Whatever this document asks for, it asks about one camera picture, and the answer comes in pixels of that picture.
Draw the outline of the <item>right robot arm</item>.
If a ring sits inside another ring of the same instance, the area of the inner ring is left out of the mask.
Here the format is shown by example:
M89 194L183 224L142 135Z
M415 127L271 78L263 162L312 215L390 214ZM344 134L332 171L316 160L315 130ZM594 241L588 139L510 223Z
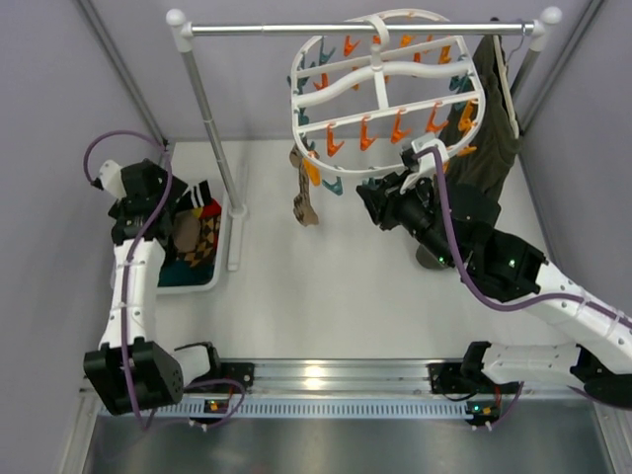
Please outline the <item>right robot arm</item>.
M631 319L571 282L542 251L496 229L499 204L467 184L391 173L355 191L382 230L404 228L442 269L456 270L470 293L497 312L527 312L564 333L563 345L475 341L463 376L499 385L567 386L596 402L631 407Z

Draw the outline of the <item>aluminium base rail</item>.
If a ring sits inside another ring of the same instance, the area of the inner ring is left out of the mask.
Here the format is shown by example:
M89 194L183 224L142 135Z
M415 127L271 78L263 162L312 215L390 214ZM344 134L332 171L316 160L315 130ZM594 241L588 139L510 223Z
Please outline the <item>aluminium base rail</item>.
M576 392L541 382L469 381L470 395L432 393L428 365L441 359L226 359L255 365L249 392L221 376L185 389L174 405L143 410L143 422L193 419L200 423L242 419L476 420L506 416L517 401L572 399Z

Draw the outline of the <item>white laundry basket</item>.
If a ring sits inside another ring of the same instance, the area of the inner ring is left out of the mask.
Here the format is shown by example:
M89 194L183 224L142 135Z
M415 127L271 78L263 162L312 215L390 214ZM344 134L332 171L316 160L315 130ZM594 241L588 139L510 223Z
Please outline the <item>white laundry basket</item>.
M179 212L174 232L175 258L159 274L160 294L211 290L222 272L227 212L214 197L203 206Z

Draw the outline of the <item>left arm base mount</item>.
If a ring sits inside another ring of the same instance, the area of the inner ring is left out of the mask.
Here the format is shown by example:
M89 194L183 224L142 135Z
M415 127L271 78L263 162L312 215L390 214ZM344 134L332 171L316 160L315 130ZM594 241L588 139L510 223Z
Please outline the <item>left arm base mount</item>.
M223 361L221 376L238 381L247 392L255 381L255 365L248 361Z

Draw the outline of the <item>wooden clothes hanger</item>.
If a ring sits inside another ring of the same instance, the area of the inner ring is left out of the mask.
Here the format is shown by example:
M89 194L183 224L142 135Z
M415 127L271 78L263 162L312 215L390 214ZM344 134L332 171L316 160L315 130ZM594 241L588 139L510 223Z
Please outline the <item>wooden clothes hanger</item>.
M520 129L514 108L514 99L510 91L508 79L508 67L505 61L505 54L501 45L499 36L492 36L495 75L498 82L498 90L500 92L499 112L505 119L514 139L520 137Z

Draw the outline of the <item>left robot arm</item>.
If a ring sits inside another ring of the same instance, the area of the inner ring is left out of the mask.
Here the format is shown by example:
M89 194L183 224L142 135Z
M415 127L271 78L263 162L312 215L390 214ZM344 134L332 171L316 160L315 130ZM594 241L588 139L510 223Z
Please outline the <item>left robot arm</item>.
M96 350L84 356L85 375L110 414L134 414L179 403L194 381L220 372L210 342L172 352L155 340L155 310L162 271L177 261L188 185L145 159L100 168L96 185L115 199L114 288L106 330Z

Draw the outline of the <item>red sock in basket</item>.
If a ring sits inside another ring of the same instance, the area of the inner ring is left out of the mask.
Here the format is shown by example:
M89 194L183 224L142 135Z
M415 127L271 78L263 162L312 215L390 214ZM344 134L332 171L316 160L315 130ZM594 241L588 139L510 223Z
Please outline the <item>red sock in basket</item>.
M216 199L213 199L208 205L204 206L201 209L199 218L200 219L214 218L216 216L220 216L221 212L222 212L221 204Z

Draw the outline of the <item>black striped sock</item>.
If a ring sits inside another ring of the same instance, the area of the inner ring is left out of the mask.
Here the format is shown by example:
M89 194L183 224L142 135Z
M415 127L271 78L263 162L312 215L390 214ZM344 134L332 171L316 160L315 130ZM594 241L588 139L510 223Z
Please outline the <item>black striped sock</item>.
M209 180L203 180L187 187L178 200L176 211L184 212L210 205L213 201Z

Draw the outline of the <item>white clip hanger frame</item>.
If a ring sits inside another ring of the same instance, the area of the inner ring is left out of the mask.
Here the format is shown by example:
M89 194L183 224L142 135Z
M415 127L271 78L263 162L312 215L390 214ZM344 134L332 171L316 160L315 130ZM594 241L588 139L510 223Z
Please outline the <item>white clip hanger frame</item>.
M345 144L335 139L336 129L356 125L359 128L359 149L366 151L375 141L368 133L370 122L391 119L390 141L397 144L412 133L411 129L402 128L403 116L421 111L434 116L444 106L459 110L460 114L453 121L458 138L454 143L446 145L442 159L448 161L452 157L462 157L476 151L474 138L483 123L486 99L474 60L463 37L437 29L425 40L418 41L415 33L406 32L401 36L398 47L393 48L390 45L390 28L411 28L420 20L439 25L447 21L446 17L426 10L384 11L360 18L361 23L373 27L375 31L366 55L356 56L356 42L346 38L343 60L335 61L331 54L320 51L318 60L307 64L307 53L313 48L323 48L325 39L322 36L308 40L296 54L287 81L291 89L291 124L295 140L291 161L299 171L301 185L323 186L332 193L341 195L344 177L374 178L396 169L393 165L346 169L340 165L323 164L314 143L308 139L309 134L324 132L326 153L333 157ZM395 104L389 97L389 81L393 76L414 79L456 78L463 83L451 87L448 96ZM374 108L320 121L311 121L308 117L308 109L334 102L343 93L356 90L364 83L374 88Z

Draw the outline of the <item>brown argyle sock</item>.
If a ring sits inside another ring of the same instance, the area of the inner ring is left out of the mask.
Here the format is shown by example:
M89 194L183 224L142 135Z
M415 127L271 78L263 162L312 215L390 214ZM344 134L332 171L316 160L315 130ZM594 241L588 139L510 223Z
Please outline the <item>brown argyle sock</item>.
M298 194L293 199L293 214L296 220L304 227L318 225L319 217L311 204L310 181L307 169L304 165L304 157L296 145L289 152L289 161L297 170Z
M220 217L202 219L199 222L200 233L196 248L188 253L178 252L178 259L187 262L191 267L200 264L213 265L217 253Z

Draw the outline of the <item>olive green garment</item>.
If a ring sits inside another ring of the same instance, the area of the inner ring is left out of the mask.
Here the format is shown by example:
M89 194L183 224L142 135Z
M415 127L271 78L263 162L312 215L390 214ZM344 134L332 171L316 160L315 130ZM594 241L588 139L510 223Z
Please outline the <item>olive green garment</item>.
M521 147L499 112L500 92L495 75L492 36L484 36L474 54L473 63L485 93L485 112L477 134L471 141L475 149L452 157L444 171L450 189L465 186L484 197L483 203L500 214L499 205L505 180Z

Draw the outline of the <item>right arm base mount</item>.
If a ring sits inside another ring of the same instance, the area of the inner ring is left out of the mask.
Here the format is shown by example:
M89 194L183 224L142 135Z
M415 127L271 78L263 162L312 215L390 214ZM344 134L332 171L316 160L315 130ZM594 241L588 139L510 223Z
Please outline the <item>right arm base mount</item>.
M435 395L465 396L471 389L460 372L459 362L436 362L428 365L429 381Z

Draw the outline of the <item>white clothes rack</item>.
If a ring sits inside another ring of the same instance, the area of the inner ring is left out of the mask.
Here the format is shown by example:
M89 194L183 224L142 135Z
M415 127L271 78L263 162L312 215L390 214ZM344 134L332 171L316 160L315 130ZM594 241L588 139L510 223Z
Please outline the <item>white clothes rack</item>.
M307 53L307 64L317 61L320 51L331 54L335 61L343 60L346 38L356 42L356 56L368 54L375 31L360 22L362 17L335 23L221 25L197 23L179 9L167 13L167 26L183 59L197 102L203 139L210 146L227 193L230 226L224 252L229 271L237 271L243 262L246 222L254 210L254 201L246 194L248 169L260 165L273 186L292 184L295 179L291 170L277 169L278 160L272 154L272 147L275 142L280 142L284 148L295 145L291 89L287 78L296 54L315 36L324 37L324 46ZM484 36L513 37L526 43L523 66L529 67L561 20L560 9L548 7L532 20L455 23L447 19L443 25L420 20L411 28L396 26L388 31L390 45L396 48L406 32L415 33L417 40L423 41L433 31L442 29L451 35L462 36L472 58L468 47L470 40ZM395 104L439 98L450 95L451 87L462 83L456 78L393 76L389 81L389 97ZM375 105L374 88L364 83L356 90L343 93L334 102L315 106L306 113L311 121L320 121L355 114ZM390 141L391 119L372 121L368 133L375 141L366 151L359 149L356 125L336 129L335 139L345 144L333 157L326 153L324 132L311 133L308 139L314 143L323 164L340 165L346 169L393 165L397 171L401 165L391 154L393 148L409 139L437 131L448 110L449 107L444 106L434 116L427 111L403 116L402 128L409 128L412 133L397 144Z

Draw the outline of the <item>dark teal sock in basket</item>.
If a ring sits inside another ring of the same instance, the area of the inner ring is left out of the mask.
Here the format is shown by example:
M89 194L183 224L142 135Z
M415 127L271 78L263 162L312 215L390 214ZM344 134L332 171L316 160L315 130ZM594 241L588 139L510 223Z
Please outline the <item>dark teal sock in basket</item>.
M175 261L163 267L159 274L159 287L199 286L212 280L214 265L200 264L191 267L185 261Z

